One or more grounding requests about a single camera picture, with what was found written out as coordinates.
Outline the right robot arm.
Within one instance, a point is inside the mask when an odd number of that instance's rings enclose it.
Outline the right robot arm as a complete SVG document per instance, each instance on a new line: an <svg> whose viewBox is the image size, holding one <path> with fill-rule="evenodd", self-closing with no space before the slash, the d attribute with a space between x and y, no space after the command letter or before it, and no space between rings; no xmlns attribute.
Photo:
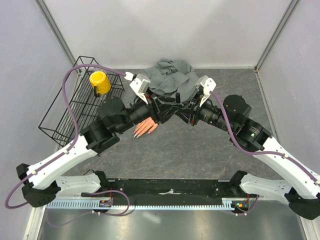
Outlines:
<svg viewBox="0 0 320 240"><path fill-rule="evenodd" d="M210 100L200 104L195 98L176 115L192 126L203 121L232 133L230 142L243 153L262 161L281 180L260 178L245 171L237 171L231 178L229 191L235 197L244 193L260 195L287 205L297 215L314 220L320 216L320 176L303 165L261 124L250 119L251 106L240 95L228 95L223 106Z"/></svg>

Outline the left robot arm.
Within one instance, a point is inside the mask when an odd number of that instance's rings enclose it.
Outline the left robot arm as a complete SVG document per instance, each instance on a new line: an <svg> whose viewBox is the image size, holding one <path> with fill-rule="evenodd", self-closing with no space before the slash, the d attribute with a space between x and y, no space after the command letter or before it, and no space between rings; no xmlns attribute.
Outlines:
<svg viewBox="0 0 320 240"><path fill-rule="evenodd" d="M129 108L119 97L106 98L97 108L97 120L77 133L73 141L34 165L22 163L17 166L24 199L37 208L47 205L58 196L91 196L94 193L99 197L106 196L110 191L110 183L103 171L71 177L63 174L118 143L118 134L123 134L148 118L164 123L184 106L180 94L175 97L146 95Z"/></svg>

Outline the mannequin hand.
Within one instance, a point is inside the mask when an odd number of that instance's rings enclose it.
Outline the mannequin hand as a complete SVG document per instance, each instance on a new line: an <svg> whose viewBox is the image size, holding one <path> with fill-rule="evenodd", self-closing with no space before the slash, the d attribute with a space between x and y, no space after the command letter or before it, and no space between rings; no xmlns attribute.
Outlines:
<svg viewBox="0 0 320 240"><path fill-rule="evenodd" d="M159 125L151 118L147 118L140 122L134 130L134 138L139 138L144 134L152 133Z"/></svg>

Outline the grey shirt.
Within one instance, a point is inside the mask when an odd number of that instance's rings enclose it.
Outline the grey shirt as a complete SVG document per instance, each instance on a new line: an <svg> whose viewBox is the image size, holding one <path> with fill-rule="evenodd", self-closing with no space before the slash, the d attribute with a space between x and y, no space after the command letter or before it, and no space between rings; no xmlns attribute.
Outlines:
<svg viewBox="0 0 320 240"><path fill-rule="evenodd" d="M150 80L149 89L158 96L175 97L180 93L182 102L190 101L196 94L199 77L185 60L162 58L153 67L140 72Z"/></svg>

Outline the yellow cup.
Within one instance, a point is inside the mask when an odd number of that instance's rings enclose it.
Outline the yellow cup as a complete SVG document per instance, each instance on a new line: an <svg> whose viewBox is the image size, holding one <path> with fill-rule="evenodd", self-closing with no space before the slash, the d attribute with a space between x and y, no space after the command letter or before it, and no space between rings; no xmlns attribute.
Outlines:
<svg viewBox="0 0 320 240"><path fill-rule="evenodd" d="M95 71L89 76L90 84L93 88L93 94L96 98L107 94L111 89L111 83L107 74L103 71Z"/></svg>

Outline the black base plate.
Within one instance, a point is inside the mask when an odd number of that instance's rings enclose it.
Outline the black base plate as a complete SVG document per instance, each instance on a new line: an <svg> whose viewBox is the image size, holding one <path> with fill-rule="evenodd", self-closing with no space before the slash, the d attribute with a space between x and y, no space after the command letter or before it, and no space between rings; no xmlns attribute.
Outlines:
<svg viewBox="0 0 320 240"><path fill-rule="evenodd" d="M154 198L157 196L186 196L190 198L254 198L245 193L239 185L215 179L109 179L108 185L98 192L117 190L126 194L129 200Z"/></svg>

